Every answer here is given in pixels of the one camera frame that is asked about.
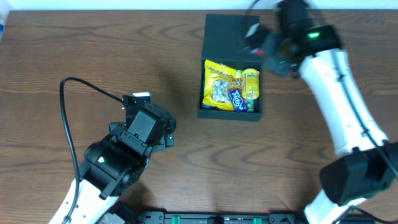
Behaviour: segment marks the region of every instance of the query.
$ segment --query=yellow bottle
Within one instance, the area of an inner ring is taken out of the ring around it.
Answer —
[[[255,100],[260,95],[260,72],[254,68],[245,69],[242,73],[242,97],[248,100]]]

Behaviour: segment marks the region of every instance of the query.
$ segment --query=white background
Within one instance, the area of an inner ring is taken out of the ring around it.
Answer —
[[[15,10],[51,9],[247,9],[252,0],[0,0]],[[270,9],[279,0],[260,0]],[[311,0],[320,9],[398,9],[398,0]]]

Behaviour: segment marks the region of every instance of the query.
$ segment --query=open box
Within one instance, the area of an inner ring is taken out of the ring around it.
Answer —
[[[201,86],[198,105],[199,118],[232,119],[240,121],[259,121],[262,116],[262,58],[244,50],[241,21],[244,16],[207,14],[205,38],[201,56]],[[250,24],[259,22],[258,16],[248,17]],[[260,71],[260,95],[254,105],[254,112],[233,112],[209,110],[202,107],[203,86],[205,83],[205,61],[222,63],[236,70],[255,68]]]

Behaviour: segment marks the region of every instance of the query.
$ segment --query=blue snack package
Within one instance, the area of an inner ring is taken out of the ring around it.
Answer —
[[[229,91],[229,97],[236,112],[245,112],[248,110],[248,106],[246,106],[242,94],[238,89],[234,88]]]

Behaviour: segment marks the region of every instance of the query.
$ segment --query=dark green box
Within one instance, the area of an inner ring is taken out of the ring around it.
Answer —
[[[205,61],[222,63],[237,70],[255,68],[261,72],[262,58],[244,50],[241,21],[244,16],[207,14],[205,38],[201,53],[201,87],[198,105],[199,118],[232,119],[240,121],[259,121],[262,116],[262,74],[259,76],[260,96],[254,112],[232,112],[202,109],[203,86],[205,82]],[[248,17],[250,24],[259,22],[258,16]]]

